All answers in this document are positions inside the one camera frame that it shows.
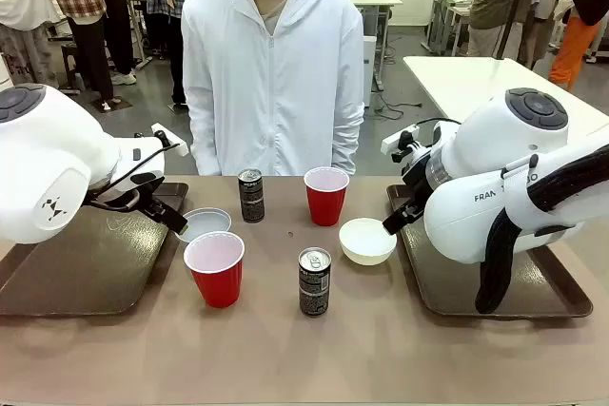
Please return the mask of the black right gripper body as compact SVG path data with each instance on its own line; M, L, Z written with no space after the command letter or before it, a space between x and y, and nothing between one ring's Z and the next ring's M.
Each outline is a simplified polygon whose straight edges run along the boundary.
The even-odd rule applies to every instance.
M432 194L432 187L425 173L428 161L428 157L420 157L417 162L403 168L403 183L408 189L410 202L416 207L424 207Z

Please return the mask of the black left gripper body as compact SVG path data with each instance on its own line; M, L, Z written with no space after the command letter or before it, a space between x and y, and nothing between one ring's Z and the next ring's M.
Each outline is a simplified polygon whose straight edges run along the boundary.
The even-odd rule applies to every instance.
M135 185L131 190L133 198L128 203L128 212L139 211L152 220L161 220L166 214L165 203L155 196L155 191L164 182L165 177L152 172L135 173L129 177Z

